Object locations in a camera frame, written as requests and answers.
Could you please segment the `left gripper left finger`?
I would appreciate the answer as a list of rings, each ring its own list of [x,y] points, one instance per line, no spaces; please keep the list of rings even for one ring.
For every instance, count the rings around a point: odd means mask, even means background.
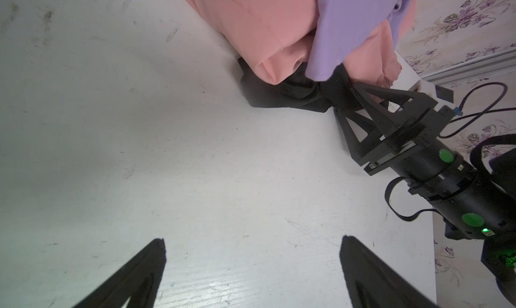
[[[167,259],[163,239],[154,239],[76,307],[153,307]]]

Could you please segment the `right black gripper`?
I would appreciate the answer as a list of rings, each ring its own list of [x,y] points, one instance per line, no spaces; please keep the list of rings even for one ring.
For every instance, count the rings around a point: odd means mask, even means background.
[[[343,108],[335,108],[352,159],[369,175],[393,167],[427,148],[456,116],[425,93],[385,89],[362,82],[353,94],[371,119]]]

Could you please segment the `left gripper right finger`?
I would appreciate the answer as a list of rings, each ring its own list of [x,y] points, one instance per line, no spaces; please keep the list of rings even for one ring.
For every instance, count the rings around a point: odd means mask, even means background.
[[[348,235],[343,237],[339,257],[353,307],[437,306],[357,238]]]

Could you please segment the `black cloth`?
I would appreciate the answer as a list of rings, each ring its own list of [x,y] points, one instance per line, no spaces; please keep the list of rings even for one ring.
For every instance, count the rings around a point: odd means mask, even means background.
[[[334,70],[328,80],[317,82],[306,77],[305,62],[281,83],[270,85],[258,78],[243,58],[239,58],[238,63],[243,71],[243,94],[252,107],[287,107],[320,113],[332,107],[349,111],[363,109],[353,95],[353,83],[342,65]]]

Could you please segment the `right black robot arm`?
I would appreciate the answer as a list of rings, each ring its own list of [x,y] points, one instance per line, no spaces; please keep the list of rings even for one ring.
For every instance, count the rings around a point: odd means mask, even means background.
[[[464,118],[451,90],[419,81],[409,90],[356,82],[345,91],[335,115],[353,160],[369,175],[396,172],[385,200],[407,183],[442,216],[447,238],[482,240],[483,265],[514,302],[515,136],[489,137],[464,158],[443,142],[443,130]]]

